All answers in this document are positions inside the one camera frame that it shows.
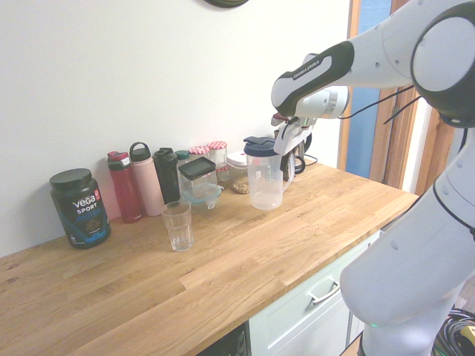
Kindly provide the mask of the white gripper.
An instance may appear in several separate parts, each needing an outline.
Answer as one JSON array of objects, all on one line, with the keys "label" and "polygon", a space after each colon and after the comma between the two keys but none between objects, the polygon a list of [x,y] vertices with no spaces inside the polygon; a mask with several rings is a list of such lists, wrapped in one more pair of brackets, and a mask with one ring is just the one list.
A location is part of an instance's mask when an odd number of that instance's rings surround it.
[{"label": "white gripper", "polygon": [[281,158],[282,172],[294,173],[294,154],[290,151],[312,133],[314,126],[315,118],[291,118],[281,126],[273,150],[278,155],[284,155]]}]

